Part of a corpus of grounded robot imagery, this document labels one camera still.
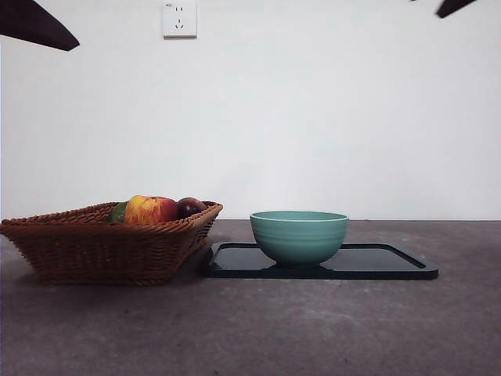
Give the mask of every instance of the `bowl rim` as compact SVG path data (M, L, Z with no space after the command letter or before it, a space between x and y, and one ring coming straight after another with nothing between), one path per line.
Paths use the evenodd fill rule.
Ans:
M274 213L274 212L282 212L282 213L318 213L318 214L328 214L328 215L342 215L341 218L335 219L275 219L275 218L264 218L259 215L263 215L265 213ZM345 214L333 213L331 211L314 211L314 210L268 210L268 211L258 211L252 213L250 215L251 219L259 219L264 221L272 221L272 222L340 222L349 220L349 217Z

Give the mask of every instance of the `power socket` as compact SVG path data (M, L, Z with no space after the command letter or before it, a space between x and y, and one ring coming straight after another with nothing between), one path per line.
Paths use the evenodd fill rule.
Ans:
M164 39L196 38L196 2L167 2L164 7Z

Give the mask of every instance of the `bowl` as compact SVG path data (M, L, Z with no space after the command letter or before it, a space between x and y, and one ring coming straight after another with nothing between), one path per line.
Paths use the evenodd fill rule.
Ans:
M348 217L323 211L261 211L250 215L259 248L279 266L308 268L333 257Z

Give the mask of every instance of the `gray table surface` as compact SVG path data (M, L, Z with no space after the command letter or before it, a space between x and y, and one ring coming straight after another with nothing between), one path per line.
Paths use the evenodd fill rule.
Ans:
M218 220L209 242L252 240ZM438 264L437 280L42 286L2 240L2 376L500 375L501 222L352 221Z

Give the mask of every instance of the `green fruit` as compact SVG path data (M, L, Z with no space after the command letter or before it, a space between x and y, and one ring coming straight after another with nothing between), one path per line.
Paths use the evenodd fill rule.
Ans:
M128 201L116 204L111 213L106 217L108 222L123 222L125 218L125 208Z

